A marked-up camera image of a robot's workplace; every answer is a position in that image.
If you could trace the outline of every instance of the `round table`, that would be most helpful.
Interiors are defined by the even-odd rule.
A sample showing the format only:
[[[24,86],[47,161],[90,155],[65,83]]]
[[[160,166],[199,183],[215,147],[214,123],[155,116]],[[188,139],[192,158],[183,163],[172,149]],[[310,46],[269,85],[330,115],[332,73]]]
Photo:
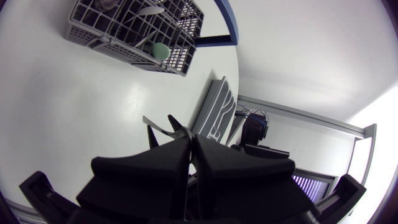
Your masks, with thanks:
[[[202,36],[226,30],[212,1],[197,3]],[[235,47],[197,49],[186,77],[143,71],[65,40],[72,4],[8,0],[0,13],[0,189],[29,207],[18,186],[35,171],[76,202],[94,157],[149,149],[142,115],[171,131],[172,114],[192,128],[212,80],[227,76],[238,95]],[[155,135],[159,144],[172,140]]]

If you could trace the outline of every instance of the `gray cutlery basket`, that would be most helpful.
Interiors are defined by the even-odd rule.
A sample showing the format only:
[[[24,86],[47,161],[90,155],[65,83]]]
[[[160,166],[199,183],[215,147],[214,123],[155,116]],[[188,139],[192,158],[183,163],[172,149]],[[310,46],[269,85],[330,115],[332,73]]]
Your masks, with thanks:
[[[149,6],[163,7],[165,11],[137,15]],[[95,8],[95,0],[76,0],[68,17],[65,38],[143,70],[186,76],[203,16],[192,0],[120,0],[106,12]],[[155,35],[146,44],[134,47],[153,31]],[[150,54],[154,43],[168,46],[170,56],[165,60],[154,58]]]

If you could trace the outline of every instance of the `spoon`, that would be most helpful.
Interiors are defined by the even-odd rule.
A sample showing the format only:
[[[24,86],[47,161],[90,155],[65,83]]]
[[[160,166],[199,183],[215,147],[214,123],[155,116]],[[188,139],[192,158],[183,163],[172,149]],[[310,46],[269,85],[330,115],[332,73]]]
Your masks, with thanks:
[[[95,8],[99,12],[105,12],[113,9],[120,0],[95,0]]]
[[[149,6],[149,7],[145,7],[143,9],[141,9],[140,11],[138,11],[137,15],[138,16],[149,16],[149,15],[156,15],[159,13],[164,12],[164,8],[162,7],[158,7],[158,6]],[[124,22],[124,24],[132,21],[134,19],[134,16],[132,18],[130,18],[128,21]]]

